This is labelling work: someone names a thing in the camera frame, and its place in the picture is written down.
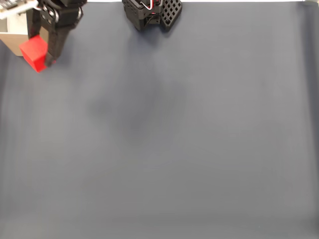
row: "cardboard box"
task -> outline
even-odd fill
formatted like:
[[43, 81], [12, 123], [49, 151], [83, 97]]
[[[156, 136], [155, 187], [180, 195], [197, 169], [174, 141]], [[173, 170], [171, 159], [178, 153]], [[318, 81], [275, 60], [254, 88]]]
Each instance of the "cardboard box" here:
[[[48, 33], [41, 29], [40, 36], [47, 42]], [[26, 14], [16, 14], [0, 20], [0, 40], [16, 55], [22, 56], [20, 44], [28, 41]]]

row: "gray mat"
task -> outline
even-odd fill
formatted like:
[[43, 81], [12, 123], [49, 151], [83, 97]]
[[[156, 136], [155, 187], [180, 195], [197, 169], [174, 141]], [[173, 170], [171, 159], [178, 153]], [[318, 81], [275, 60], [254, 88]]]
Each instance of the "gray mat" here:
[[41, 74], [0, 45], [1, 239], [314, 239], [318, 5], [88, 4]]

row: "black mechanical component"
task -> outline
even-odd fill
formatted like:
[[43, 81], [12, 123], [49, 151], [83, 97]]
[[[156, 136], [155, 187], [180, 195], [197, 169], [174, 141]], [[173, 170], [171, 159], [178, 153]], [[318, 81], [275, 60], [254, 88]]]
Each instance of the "black mechanical component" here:
[[127, 18], [142, 31], [149, 24], [160, 24], [169, 31], [181, 13], [180, 0], [122, 0]]
[[65, 40], [83, 16], [87, 0], [40, 0], [37, 9], [26, 12], [28, 36], [39, 35], [43, 26], [49, 33], [48, 52], [44, 64], [51, 66], [61, 55]]

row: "gray table surface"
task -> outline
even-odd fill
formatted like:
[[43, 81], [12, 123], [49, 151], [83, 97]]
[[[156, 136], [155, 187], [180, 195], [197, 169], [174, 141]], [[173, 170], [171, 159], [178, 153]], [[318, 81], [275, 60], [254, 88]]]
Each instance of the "gray table surface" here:
[[1, 239], [319, 237], [315, 4], [84, 11], [41, 74], [0, 44]]

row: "red cube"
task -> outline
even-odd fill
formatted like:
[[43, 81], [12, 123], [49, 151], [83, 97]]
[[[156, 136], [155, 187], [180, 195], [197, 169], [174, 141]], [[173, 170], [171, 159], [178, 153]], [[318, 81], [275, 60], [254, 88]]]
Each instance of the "red cube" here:
[[48, 51], [48, 44], [39, 35], [22, 43], [19, 47], [24, 59], [36, 72], [46, 68], [44, 60]]

